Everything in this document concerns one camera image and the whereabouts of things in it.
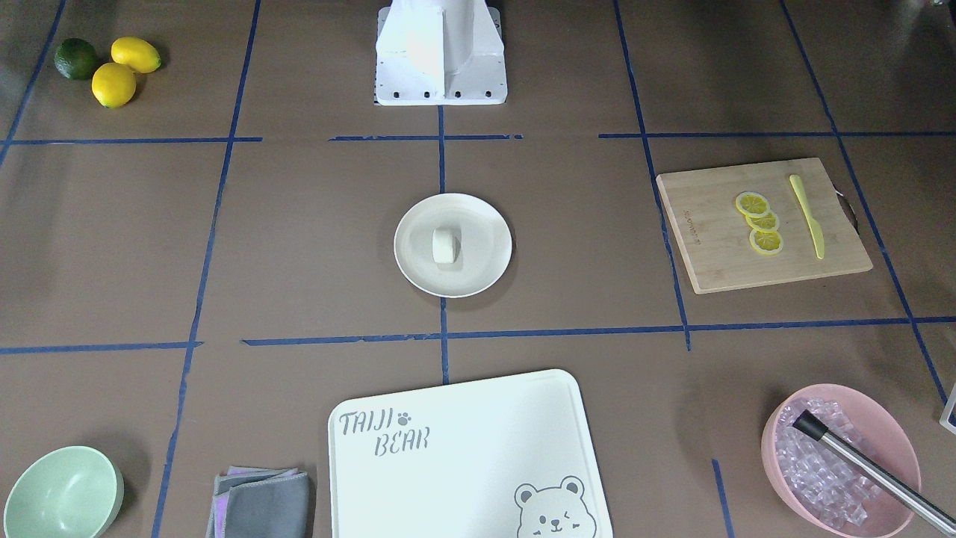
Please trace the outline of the yellow lemon near arm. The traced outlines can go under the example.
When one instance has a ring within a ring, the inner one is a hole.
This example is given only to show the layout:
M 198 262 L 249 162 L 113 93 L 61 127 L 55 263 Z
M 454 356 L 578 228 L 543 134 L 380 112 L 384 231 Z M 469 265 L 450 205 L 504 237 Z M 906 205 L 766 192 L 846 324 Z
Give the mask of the yellow lemon near arm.
M 120 37 L 111 45 L 111 58 L 116 64 L 126 65 L 140 74 L 156 72 L 163 65 L 160 52 L 150 42 L 139 37 Z

